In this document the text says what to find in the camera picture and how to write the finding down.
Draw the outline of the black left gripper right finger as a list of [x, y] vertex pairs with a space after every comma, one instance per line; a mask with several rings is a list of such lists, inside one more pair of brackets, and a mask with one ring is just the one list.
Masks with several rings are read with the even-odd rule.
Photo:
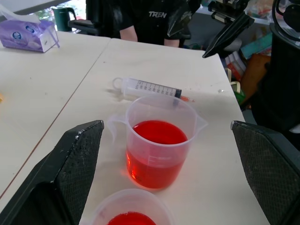
[[300, 152], [279, 132], [231, 123], [244, 174], [271, 225], [300, 223]]

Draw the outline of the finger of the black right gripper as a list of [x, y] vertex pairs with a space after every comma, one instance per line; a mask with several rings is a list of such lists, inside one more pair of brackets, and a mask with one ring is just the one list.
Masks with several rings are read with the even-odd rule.
[[201, 0], [179, 0], [168, 18], [167, 36], [172, 37], [182, 31], [200, 8]]
[[253, 23], [254, 19], [244, 12], [241, 13], [233, 22], [228, 23], [211, 41], [207, 47], [205, 53], [202, 55], [203, 58], [210, 57], [230, 45], [240, 33], [245, 29], [249, 28]]

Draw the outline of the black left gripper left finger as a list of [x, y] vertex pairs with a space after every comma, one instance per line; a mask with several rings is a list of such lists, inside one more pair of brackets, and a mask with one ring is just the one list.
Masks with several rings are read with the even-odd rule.
[[0, 214], [2, 225], [77, 225], [97, 165], [104, 122], [66, 131], [31, 170]]

